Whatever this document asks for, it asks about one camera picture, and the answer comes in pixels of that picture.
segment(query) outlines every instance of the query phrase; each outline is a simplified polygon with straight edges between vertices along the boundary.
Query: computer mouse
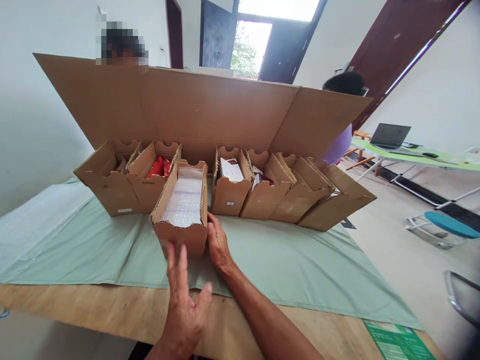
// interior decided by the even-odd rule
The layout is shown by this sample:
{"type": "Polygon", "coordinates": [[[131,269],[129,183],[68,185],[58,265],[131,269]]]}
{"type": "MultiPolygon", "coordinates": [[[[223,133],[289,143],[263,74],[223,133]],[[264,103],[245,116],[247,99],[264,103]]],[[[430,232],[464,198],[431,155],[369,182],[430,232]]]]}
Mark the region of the computer mouse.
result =
{"type": "Polygon", "coordinates": [[[438,158],[439,156],[433,152],[424,152],[422,155],[428,156],[429,158],[435,159],[438,158]]]}

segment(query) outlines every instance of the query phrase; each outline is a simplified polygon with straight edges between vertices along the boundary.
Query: white wall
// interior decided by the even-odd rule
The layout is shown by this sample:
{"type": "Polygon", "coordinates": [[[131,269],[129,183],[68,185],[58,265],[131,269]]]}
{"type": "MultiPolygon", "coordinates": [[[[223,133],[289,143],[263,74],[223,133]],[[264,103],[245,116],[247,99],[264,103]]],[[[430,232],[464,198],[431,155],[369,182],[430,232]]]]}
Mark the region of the white wall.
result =
{"type": "Polygon", "coordinates": [[[460,153],[480,145],[480,1],[472,1],[366,121],[412,126],[408,139],[460,153]]]}
{"type": "Polygon", "coordinates": [[[328,0],[294,85],[319,89],[352,60],[386,0],[328,0]]]}
{"type": "MultiPolygon", "coordinates": [[[[183,66],[196,72],[200,65],[200,14],[201,0],[177,0],[181,8],[183,35],[183,66]]],[[[233,0],[210,0],[232,12],[233,0]]]]}
{"type": "Polygon", "coordinates": [[[1,2],[0,215],[68,179],[93,151],[32,52],[94,59],[97,5],[109,21],[138,29],[151,65],[165,65],[160,53],[162,45],[168,55],[164,0],[1,2]]]}

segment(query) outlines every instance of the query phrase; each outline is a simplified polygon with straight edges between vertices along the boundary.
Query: bubble wrap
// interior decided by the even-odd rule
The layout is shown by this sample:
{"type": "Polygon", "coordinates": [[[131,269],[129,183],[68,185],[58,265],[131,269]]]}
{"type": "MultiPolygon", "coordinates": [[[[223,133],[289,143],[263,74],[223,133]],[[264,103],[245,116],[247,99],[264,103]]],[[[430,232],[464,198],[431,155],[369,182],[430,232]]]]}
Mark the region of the bubble wrap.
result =
{"type": "Polygon", "coordinates": [[[161,220],[168,221],[179,228],[201,224],[200,204],[202,202],[203,179],[203,169],[178,168],[178,180],[161,220]]]}

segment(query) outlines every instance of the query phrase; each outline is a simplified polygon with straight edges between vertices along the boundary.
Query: laptop screen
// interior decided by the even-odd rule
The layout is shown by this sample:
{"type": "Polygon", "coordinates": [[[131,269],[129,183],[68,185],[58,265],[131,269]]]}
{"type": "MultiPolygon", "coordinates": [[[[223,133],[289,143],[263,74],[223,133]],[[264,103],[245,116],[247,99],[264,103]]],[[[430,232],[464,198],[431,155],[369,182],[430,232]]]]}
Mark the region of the laptop screen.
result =
{"type": "Polygon", "coordinates": [[[399,148],[405,141],[411,126],[379,123],[370,144],[399,148]]]}

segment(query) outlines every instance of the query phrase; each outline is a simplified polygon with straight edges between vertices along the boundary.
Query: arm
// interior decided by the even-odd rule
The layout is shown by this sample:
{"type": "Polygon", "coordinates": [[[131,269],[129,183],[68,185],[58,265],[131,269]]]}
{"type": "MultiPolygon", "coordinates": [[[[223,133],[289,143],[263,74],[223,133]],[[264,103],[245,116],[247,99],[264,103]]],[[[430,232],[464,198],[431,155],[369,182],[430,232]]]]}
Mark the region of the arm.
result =
{"type": "Polygon", "coordinates": [[[151,348],[145,360],[187,360],[200,341],[207,324],[212,302],[212,283],[208,282],[195,304],[189,295],[187,248],[181,246],[178,266],[175,246],[168,242],[166,274],[170,285],[170,301],[165,328],[160,340],[151,348]]]}
{"type": "Polygon", "coordinates": [[[266,359],[323,359],[289,318],[266,298],[232,260],[220,222],[208,214],[208,245],[213,264],[240,305],[266,359]]]}

